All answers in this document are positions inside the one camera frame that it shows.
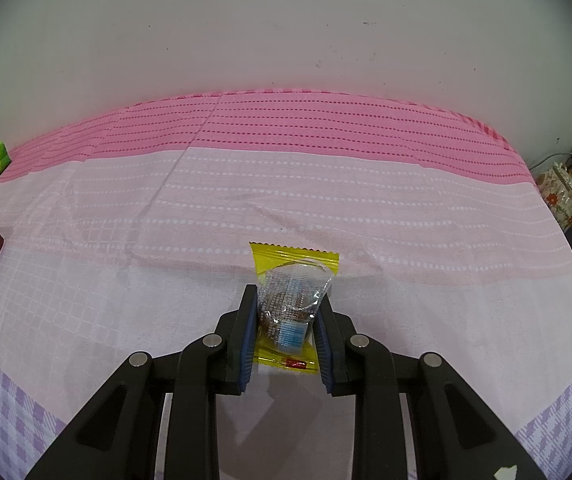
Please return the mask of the pink purple checked tablecloth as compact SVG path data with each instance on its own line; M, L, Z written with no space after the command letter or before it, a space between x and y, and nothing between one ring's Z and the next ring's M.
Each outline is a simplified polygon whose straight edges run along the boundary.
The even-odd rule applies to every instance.
M213 330L252 243L336 252L333 307L441 353L550 479L572 471L572 251L526 163L435 107L265 91L139 103L0 177L0 475L21 479L134 351Z

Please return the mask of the yellow clear candy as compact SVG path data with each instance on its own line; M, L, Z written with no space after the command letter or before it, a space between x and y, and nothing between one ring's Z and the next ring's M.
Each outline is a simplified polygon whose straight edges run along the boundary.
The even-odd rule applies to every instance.
M281 370L316 373L313 323L338 273L340 256L258 242L250 249L258 286L254 359Z

